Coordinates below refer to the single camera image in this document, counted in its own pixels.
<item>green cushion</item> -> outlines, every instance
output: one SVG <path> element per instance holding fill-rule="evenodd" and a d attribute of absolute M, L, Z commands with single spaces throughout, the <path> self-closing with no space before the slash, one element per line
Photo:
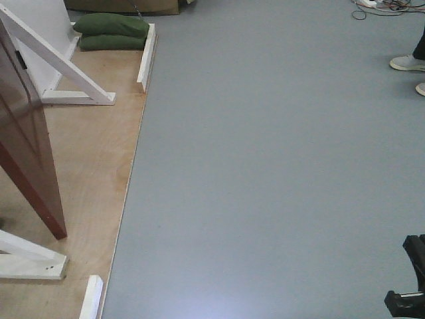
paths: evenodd
<path fill-rule="evenodd" d="M 83 35 L 80 39 L 80 48 L 92 50 L 143 50 L 146 38 L 126 37 L 125 35 Z"/>
<path fill-rule="evenodd" d="M 149 24 L 141 19 L 115 13 L 91 13 L 81 17 L 75 23 L 74 30 L 83 35 L 125 35 L 146 38 Z"/>

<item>sneaker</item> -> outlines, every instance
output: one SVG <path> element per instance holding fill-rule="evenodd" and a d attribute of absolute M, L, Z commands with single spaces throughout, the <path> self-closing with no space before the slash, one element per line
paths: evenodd
<path fill-rule="evenodd" d="M 390 61 L 390 66 L 401 71 L 425 71 L 425 60 L 418 60 L 412 55 L 398 56 Z"/>
<path fill-rule="evenodd" d="M 425 83 L 419 83 L 418 85 L 416 85 L 415 89 L 416 89 L 417 93 L 425 96 Z"/>

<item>plywood platform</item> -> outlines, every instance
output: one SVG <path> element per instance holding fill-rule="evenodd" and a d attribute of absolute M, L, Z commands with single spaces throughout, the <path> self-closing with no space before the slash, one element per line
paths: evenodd
<path fill-rule="evenodd" d="M 116 105 L 46 106 L 67 239 L 54 239 L 0 171 L 0 227 L 70 257 L 62 281 L 0 280 L 1 319 L 77 319 L 89 275 L 100 275 L 107 287 L 145 105 L 135 82 L 141 55 L 76 52 L 77 66 L 117 92 Z M 60 88 L 79 90 L 65 79 Z"/>

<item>power strip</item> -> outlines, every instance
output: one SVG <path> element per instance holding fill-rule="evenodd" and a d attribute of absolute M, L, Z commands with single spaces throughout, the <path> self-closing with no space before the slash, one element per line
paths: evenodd
<path fill-rule="evenodd" d="M 365 5 L 366 7 L 369 8 L 376 8 L 379 2 L 382 1 L 371 1 L 371 0 L 355 0 L 356 3 L 360 4 L 360 5 Z"/>

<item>white wooden beam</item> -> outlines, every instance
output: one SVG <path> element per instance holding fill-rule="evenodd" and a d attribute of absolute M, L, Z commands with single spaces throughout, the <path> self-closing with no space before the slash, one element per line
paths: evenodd
<path fill-rule="evenodd" d="M 84 92 L 46 90 L 41 97 L 41 102 L 44 104 L 114 105 L 116 94 L 108 93 L 108 95 L 110 95 L 110 102 L 108 102 L 108 104 L 104 104 L 93 100 Z"/>
<path fill-rule="evenodd" d="M 2 4 L 0 4 L 0 19 L 7 22 L 7 30 L 14 37 L 17 37 L 47 63 L 57 69 L 57 71 L 73 81 L 93 100 L 97 101 L 99 104 L 105 105 L 110 105 L 112 102 L 115 102 L 111 100 L 111 94 L 104 91 L 91 78 L 66 59 L 60 52 Z"/>
<path fill-rule="evenodd" d="M 104 283 L 98 275 L 90 276 L 81 307 L 80 319 L 96 319 L 103 285 Z"/>
<path fill-rule="evenodd" d="M 63 279 L 68 257 L 0 230 L 0 278 Z"/>
<path fill-rule="evenodd" d="M 147 87 L 149 86 L 149 75 L 153 63 L 153 53 L 155 52 L 156 43 L 157 34 L 155 30 L 155 25 L 153 23 L 150 23 L 145 48 L 143 50 L 143 56 L 141 57 L 139 74 L 137 76 L 137 83 L 141 83 L 141 86 L 145 93 L 147 92 Z"/>

